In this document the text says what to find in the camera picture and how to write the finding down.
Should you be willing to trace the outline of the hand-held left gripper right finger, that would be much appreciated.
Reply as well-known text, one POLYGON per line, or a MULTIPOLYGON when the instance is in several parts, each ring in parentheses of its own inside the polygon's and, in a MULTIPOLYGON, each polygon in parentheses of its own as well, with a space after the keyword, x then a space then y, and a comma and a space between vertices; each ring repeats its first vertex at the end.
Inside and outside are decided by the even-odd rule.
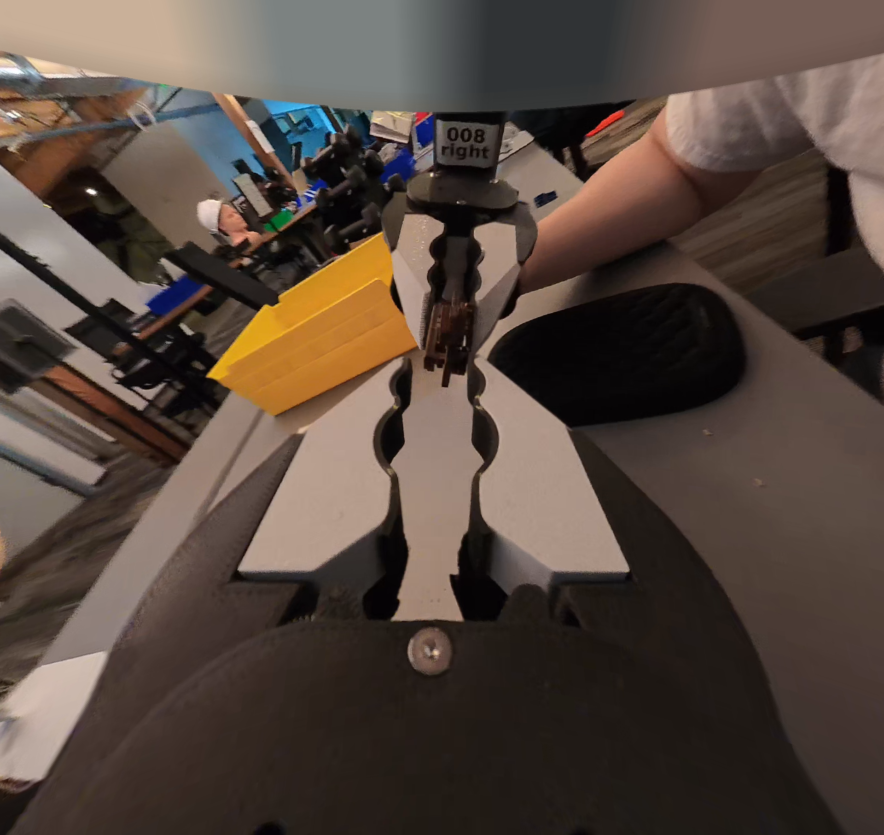
POLYGON ((630 577, 564 422, 485 358, 469 372, 471 480, 467 531, 452 589, 466 620, 495 620, 521 586, 555 601, 572 585, 630 577))

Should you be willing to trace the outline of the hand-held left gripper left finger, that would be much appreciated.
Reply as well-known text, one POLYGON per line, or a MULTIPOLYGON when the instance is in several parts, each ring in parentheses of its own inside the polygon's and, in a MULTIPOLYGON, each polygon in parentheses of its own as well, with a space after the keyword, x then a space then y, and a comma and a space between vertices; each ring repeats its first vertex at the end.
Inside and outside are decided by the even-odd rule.
POLYGON ((395 358, 301 432, 239 576, 342 588, 369 619, 392 618, 408 558, 392 461, 412 377, 410 359, 395 358))

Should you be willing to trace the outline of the person's white shirt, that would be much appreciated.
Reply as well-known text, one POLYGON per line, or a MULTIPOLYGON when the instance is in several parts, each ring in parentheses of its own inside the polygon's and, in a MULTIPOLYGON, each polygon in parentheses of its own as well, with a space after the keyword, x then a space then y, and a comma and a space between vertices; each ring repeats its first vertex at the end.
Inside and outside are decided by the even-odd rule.
POLYGON ((845 172, 857 231, 883 266, 883 55, 674 94, 669 145, 719 174, 760 171, 817 150, 845 172))

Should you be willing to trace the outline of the black flat monitor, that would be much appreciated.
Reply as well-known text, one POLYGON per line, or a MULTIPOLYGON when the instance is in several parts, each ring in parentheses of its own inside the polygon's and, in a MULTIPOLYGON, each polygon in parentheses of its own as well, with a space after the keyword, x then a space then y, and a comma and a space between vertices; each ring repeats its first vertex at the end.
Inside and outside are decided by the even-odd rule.
POLYGON ((163 258, 188 276, 220 291, 227 298, 249 309, 261 310, 263 307, 273 307, 279 303, 279 295, 271 288, 229 266, 221 257, 204 251, 194 243, 185 243, 167 252, 163 258))

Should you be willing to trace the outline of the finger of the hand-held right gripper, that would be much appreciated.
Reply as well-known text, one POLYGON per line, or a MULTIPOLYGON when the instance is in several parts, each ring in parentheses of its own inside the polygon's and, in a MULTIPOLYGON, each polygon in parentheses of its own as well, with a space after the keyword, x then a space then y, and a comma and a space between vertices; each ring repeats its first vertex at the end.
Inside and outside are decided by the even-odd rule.
POLYGON ((479 256, 471 280, 472 360, 505 312, 521 270, 515 226, 490 222, 477 227, 473 238, 479 247, 479 256))
POLYGON ((404 216, 392 251, 393 281, 409 331, 425 350, 433 293, 430 274, 436 265, 431 246, 443 234, 443 224, 423 213, 404 216))

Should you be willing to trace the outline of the person's right forearm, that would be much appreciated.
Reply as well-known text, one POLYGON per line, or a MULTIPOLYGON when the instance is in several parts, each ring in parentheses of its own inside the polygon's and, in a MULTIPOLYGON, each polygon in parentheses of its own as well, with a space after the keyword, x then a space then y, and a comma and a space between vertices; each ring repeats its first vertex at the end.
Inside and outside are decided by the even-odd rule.
POLYGON ((517 282, 521 295, 679 235, 713 210, 724 179, 681 158, 667 122, 662 111, 635 144, 540 222, 517 282))

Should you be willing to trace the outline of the black textured pad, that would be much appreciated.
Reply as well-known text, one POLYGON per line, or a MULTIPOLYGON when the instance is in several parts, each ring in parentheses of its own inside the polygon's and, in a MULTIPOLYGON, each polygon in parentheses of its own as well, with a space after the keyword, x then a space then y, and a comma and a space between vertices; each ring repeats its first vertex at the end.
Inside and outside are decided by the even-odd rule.
POLYGON ((525 322, 489 362, 571 428, 707 405, 742 380, 744 337, 710 288, 669 283, 525 322))

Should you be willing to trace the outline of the rack of black dumbbells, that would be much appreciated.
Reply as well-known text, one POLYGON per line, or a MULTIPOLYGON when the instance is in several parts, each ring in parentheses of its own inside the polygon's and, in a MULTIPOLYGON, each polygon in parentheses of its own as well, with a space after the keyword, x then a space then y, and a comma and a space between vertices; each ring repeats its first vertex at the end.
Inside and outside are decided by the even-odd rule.
POLYGON ((405 178, 386 171, 379 153, 362 143, 353 125, 331 133, 322 150, 302 159, 302 170, 319 184, 315 213, 324 225, 326 247, 335 256, 380 233, 384 209, 407 189, 405 178))

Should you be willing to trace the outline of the yellow plastic bin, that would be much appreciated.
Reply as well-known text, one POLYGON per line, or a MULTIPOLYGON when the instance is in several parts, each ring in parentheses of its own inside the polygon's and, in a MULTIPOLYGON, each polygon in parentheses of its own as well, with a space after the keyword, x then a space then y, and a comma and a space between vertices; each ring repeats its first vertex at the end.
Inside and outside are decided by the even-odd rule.
POLYGON ((416 348, 375 234, 264 306, 208 377, 278 416, 416 348))

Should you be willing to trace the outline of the small wooden gear assembly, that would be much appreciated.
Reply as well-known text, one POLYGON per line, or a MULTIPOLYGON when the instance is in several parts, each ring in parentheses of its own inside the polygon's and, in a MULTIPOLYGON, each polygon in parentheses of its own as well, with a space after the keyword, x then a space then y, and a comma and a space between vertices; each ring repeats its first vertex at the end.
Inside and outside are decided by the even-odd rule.
POLYGON ((442 300, 430 313, 425 339, 424 367, 441 373, 441 387, 453 376, 467 373, 473 343, 474 306, 462 298, 442 300))

